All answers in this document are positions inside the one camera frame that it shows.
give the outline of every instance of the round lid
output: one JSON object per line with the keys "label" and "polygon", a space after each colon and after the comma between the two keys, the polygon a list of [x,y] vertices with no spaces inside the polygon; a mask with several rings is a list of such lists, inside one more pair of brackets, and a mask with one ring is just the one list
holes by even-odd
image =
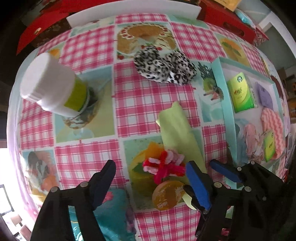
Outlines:
{"label": "round lid", "polygon": [[51,82],[52,71],[58,61],[49,53],[37,56],[24,73],[20,84],[22,98],[37,102],[46,93],[46,86]]}

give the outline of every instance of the leopard print scrunchie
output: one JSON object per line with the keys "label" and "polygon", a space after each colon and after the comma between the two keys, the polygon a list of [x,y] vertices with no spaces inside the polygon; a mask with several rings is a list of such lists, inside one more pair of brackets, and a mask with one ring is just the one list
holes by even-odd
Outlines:
{"label": "leopard print scrunchie", "polygon": [[185,85],[196,75],[194,64],[180,51],[159,56],[155,46],[137,52],[134,63],[138,73],[149,80]]}

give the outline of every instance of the yellow disc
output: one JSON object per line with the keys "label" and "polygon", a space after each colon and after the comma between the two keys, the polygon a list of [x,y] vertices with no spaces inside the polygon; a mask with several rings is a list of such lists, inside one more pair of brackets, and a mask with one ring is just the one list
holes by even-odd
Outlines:
{"label": "yellow disc", "polygon": [[179,181],[165,181],[152,194],[152,202],[158,210],[168,210],[177,205],[185,191]]}

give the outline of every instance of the blue gripper pad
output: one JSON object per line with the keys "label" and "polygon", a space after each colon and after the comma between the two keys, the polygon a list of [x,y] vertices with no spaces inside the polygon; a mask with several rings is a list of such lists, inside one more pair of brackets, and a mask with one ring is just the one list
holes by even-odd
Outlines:
{"label": "blue gripper pad", "polygon": [[227,177],[229,180],[235,183],[242,183],[242,180],[239,177],[239,172],[235,169],[235,167],[230,167],[226,164],[220,163],[216,159],[210,161],[210,166],[216,172],[221,173],[223,176]]}
{"label": "blue gripper pad", "polygon": [[186,164],[186,176],[201,206],[209,210],[212,206],[210,197],[213,193],[213,181],[206,173],[202,173],[194,161]]}

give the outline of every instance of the red box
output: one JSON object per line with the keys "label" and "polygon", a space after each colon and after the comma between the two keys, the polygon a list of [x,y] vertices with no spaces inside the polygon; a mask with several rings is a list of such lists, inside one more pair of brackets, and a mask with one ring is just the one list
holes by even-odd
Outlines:
{"label": "red box", "polygon": [[202,10],[197,17],[198,20],[224,28],[253,44],[255,30],[244,24],[235,13],[211,0],[201,0],[200,7]]}

